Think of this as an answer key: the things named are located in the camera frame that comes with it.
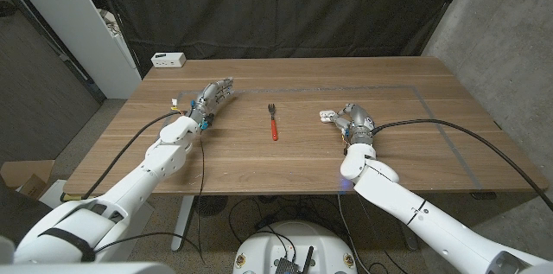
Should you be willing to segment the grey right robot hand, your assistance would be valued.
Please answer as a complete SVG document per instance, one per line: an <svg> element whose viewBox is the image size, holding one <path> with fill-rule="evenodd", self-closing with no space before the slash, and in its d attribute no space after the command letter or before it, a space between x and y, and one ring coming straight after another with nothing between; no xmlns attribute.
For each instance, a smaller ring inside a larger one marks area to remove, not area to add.
<svg viewBox="0 0 553 274"><path fill-rule="evenodd" d="M372 145L372 131L375 129L375 123L361 106L346 104L341 111L332 115L330 120L340 129L350 144Z"/></svg>

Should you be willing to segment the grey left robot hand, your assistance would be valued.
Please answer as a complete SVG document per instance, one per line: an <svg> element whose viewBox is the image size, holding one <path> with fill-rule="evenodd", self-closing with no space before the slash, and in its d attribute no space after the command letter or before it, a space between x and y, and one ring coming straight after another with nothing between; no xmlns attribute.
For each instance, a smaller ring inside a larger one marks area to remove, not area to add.
<svg viewBox="0 0 553 274"><path fill-rule="evenodd" d="M232 87L233 77L217 80L207 85L191 102L188 116L201 130L205 130L213 123L218 105L233 94Z"/></svg>

